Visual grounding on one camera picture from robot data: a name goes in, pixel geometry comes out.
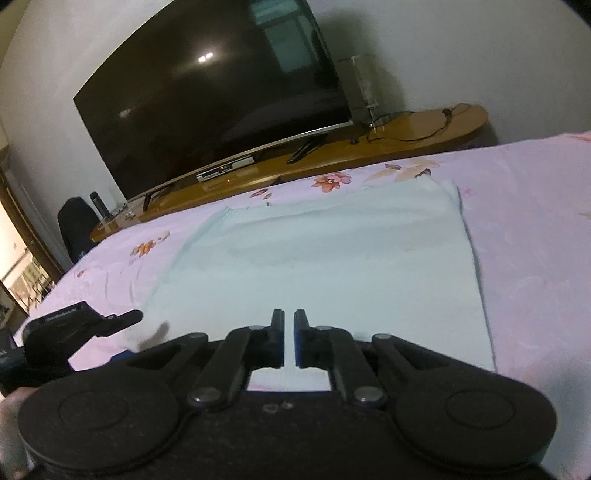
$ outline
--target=orange flower print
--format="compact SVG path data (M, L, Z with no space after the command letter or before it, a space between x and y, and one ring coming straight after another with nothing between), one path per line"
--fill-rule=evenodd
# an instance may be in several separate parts
M133 257L129 264L132 265L137 258L142 258L144 255L148 255L150 251L158 244L164 242L170 236L170 231L166 230L162 235L160 235L157 239L152 239L148 242L145 242L141 245L138 245L131 251L131 257Z
M323 193L332 192L333 189L339 189L340 184L349 184L351 183L351 177L346 175L345 173L337 172L331 173L330 175L322 175L314 179L313 187L322 187Z
M137 255L141 258L144 255L148 255L150 253L150 250L152 250L155 246L156 246L156 242L154 240L150 240L149 242L146 242L144 244L141 244L138 247L135 247L133 249L133 251L131 252L131 254Z
M256 192L254 192L249 198L253 198L253 197L258 197L259 195L262 195L263 193L266 193L269 189L261 189L261 190L257 190Z

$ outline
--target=wooden door frame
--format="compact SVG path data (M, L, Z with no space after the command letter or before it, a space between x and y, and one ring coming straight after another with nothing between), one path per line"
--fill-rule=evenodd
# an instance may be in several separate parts
M8 146L0 150L0 165L8 156ZM15 197L6 175L0 168L0 203L6 210L14 228L17 230L29 251L41 264L47 275L57 283L64 276L64 270L57 262L45 242L41 239L31 222L25 215L19 201Z

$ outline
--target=black tv screen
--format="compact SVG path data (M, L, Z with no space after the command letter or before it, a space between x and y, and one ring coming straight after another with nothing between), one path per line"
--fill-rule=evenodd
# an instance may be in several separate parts
M175 0L74 97L126 198L350 121L305 0Z

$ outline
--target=wall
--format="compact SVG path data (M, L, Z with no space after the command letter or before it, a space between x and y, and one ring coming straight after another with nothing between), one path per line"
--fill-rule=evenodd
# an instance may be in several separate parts
M35 0L0 69L14 176L57 235L71 196L122 196L73 96L170 0ZM388 108L484 105L502 142L591 129L591 29L561 0L309 0L335 59L377 55Z
M0 12L0 63L31 0L13 0Z
M501 142L591 130L591 28L561 0L309 3L333 58L377 56L391 110L480 103Z

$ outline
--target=bed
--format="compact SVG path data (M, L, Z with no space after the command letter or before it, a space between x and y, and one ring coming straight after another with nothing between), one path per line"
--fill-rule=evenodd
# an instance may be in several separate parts
M543 466L560 479L587 478L590 160L591 132L565 134L386 161L173 213L104 240L62 278L30 320L82 300L105 315L141 308L187 239L226 207L299 202L419 174L452 180L476 258L496 370L542 391L558 412ZM76 369L91 368L127 347L121 333L94 338L70 361Z

